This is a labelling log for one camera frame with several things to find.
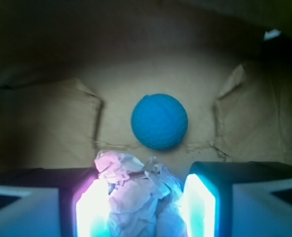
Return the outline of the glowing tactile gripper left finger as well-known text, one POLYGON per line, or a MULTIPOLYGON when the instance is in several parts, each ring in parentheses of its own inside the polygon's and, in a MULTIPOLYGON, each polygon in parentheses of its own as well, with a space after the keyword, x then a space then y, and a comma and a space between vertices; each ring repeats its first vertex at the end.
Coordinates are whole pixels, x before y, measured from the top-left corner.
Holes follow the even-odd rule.
POLYGON ((94 168, 0 174, 0 237, 108 237, 108 186, 94 168))

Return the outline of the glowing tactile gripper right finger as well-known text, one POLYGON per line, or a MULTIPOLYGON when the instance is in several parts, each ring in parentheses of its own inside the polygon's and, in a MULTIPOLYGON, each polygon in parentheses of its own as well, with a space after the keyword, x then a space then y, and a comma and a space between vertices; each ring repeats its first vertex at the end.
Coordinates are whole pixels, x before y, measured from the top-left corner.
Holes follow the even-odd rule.
POLYGON ((292 166, 194 162, 182 216, 190 237, 292 237, 292 166))

